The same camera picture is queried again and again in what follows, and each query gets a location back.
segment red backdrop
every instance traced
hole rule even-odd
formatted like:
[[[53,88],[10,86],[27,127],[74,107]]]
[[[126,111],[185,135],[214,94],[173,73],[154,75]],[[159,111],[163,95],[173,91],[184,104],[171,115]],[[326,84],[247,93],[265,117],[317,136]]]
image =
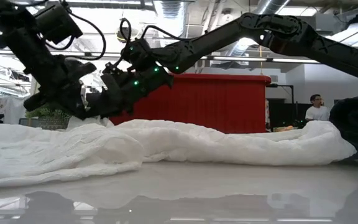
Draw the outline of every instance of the red backdrop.
[[[164,119],[193,123],[224,133],[265,131],[263,75],[182,74],[172,90],[163,86],[141,99],[132,116],[111,118],[114,124],[132,119]]]

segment white shirt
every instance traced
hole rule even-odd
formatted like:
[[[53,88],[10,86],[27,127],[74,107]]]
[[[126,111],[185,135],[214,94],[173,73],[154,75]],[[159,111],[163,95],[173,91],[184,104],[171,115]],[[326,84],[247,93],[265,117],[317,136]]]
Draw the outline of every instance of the white shirt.
[[[325,106],[320,106],[319,108],[312,106],[306,111],[306,119],[312,119],[315,121],[328,121],[329,110]]]

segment green plant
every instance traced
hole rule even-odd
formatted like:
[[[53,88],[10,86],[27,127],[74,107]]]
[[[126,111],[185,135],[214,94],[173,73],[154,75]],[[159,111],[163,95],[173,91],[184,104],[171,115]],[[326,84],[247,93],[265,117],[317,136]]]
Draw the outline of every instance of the green plant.
[[[50,106],[49,104],[45,104],[40,108],[37,108],[33,111],[25,112],[26,118],[53,118],[53,119],[69,119],[71,115],[67,112],[55,108],[54,106]]]

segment table surface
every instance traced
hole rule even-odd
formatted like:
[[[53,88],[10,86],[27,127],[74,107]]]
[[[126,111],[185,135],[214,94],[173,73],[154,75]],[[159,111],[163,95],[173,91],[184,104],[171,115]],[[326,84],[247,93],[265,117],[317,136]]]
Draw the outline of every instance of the table surface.
[[[161,162],[0,189],[0,223],[358,223],[358,167]]]

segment wall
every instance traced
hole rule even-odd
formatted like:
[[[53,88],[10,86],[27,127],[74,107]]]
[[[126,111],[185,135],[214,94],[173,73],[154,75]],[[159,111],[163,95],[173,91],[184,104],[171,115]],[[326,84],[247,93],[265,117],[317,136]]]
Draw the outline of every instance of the wall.
[[[334,100],[358,96],[358,78],[326,65],[300,65],[285,75],[288,85],[294,85],[295,101],[310,103],[310,96],[320,94],[327,107]]]
[[[287,85],[293,85],[295,102],[302,103],[305,99],[305,65],[299,65],[285,74]]]
[[[305,83],[303,101],[320,94],[329,108],[334,100],[358,96],[358,78],[326,65],[305,65]]]
[[[186,73],[194,73],[195,69],[190,68],[186,71]],[[238,69],[238,68],[230,68],[227,70],[223,70],[221,68],[204,68],[202,73],[204,74],[230,74],[230,75],[260,75],[263,73],[263,75],[270,76],[270,75],[276,75],[278,77],[277,84],[286,84],[286,77],[285,73],[282,73],[280,69],[277,68],[256,68],[253,70],[249,69]],[[275,99],[286,99],[286,101],[291,102],[291,89],[286,88],[285,90],[283,88],[266,88],[266,98],[275,98]]]

